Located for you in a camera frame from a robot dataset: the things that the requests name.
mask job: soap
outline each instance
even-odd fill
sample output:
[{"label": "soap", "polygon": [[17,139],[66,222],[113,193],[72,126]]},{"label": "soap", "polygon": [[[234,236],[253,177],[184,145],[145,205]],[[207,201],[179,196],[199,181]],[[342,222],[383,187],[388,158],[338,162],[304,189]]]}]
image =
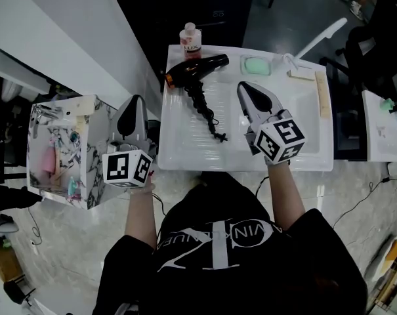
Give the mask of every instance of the soap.
[{"label": "soap", "polygon": [[250,57],[245,60],[245,69],[249,74],[256,75],[269,75],[270,67],[268,62],[258,58],[258,57]]}]

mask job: hair dryer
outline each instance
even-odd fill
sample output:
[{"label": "hair dryer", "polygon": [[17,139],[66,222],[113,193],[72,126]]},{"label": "hair dryer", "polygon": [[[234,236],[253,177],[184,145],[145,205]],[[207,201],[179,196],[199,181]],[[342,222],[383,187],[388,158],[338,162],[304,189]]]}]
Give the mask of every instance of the hair dryer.
[{"label": "hair dryer", "polygon": [[222,54],[214,57],[199,58],[195,60],[187,60],[179,63],[171,68],[166,74],[165,79],[171,89],[175,87],[183,87],[192,98],[192,104],[199,114],[207,120],[211,134],[220,142],[227,141],[226,133],[216,133],[214,120],[214,112],[207,107],[203,92],[203,83],[200,82],[209,73],[216,68],[229,64],[227,55]]}]

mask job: white sink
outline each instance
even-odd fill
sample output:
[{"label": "white sink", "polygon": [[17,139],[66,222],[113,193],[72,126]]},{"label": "white sink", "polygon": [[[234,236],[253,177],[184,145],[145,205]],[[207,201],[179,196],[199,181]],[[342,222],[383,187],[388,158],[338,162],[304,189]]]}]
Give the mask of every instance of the white sink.
[{"label": "white sink", "polygon": [[[31,117],[34,117],[33,111],[37,105],[32,106]],[[37,134],[34,134],[35,125],[29,128],[26,167],[28,190],[83,209],[95,207],[105,196],[110,199],[121,194],[121,189],[105,185],[102,176],[101,156],[106,153],[110,119],[115,110],[95,96],[45,102],[42,105],[61,108],[62,119],[41,117]],[[70,142],[72,132],[79,135],[75,144]],[[43,170],[44,155],[51,139],[55,141],[56,156],[59,156],[56,157],[59,161],[56,163],[56,174],[62,173],[58,180],[52,180]],[[71,177],[81,186],[70,197],[68,186]]]},{"label": "white sink", "polygon": [[[227,54],[229,65],[209,74],[204,83],[208,107],[219,121],[218,133],[229,139],[220,143],[209,133],[202,115],[192,106],[192,100],[181,89],[170,90],[165,85],[163,95],[159,167],[162,169],[195,171],[265,171],[262,154],[252,156],[244,133],[243,112],[237,95],[240,81],[256,83],[273,92],[284,108],[300,124],[306,144],[300,154],[291,160],[293,170],[330,171],[333,167],[333,125],[320,117],[316,81],[291,79],[290,69],[282,66],[271,76],[243,75],[240,56],[253,55],[272,60],[269,52],[250,49],[204,46],[203,57]],[[182,62],[178,45],[169,46],[167,70]],[[300,60],[299,65],[325,73],[325,67]]]}]

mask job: small white box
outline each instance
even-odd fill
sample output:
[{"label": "small white box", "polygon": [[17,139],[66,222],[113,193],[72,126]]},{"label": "small white box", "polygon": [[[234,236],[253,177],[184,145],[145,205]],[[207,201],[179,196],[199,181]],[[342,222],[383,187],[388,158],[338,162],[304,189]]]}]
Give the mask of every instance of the small white box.
[{"label": "small white box", "polygon": [[255,146],[273,164],[295,157],[302,149],[306,138],[293,118],[268,122],[259,127]]},{"label": "small white box", "polygon": [[142,150],[102,155],[104,182],[120,187],[143,187],[153,159]]}]

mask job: gray concrete floor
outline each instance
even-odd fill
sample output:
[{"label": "gray concrete floor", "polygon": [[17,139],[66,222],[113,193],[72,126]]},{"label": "gray concrete floor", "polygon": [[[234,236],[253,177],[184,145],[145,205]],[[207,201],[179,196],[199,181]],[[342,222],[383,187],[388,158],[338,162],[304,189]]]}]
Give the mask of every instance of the gray concrete floor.
[{"label": "gray concrete floor", "polygon": [[297,54],[326,27],[340,18],[348,22],[331,39],[324,39],[304,60],[318,63],[323,56],[335,57],[345,46],[350,30],[363,26],[341,0],[253,0],[243,47],[279,54]]}]

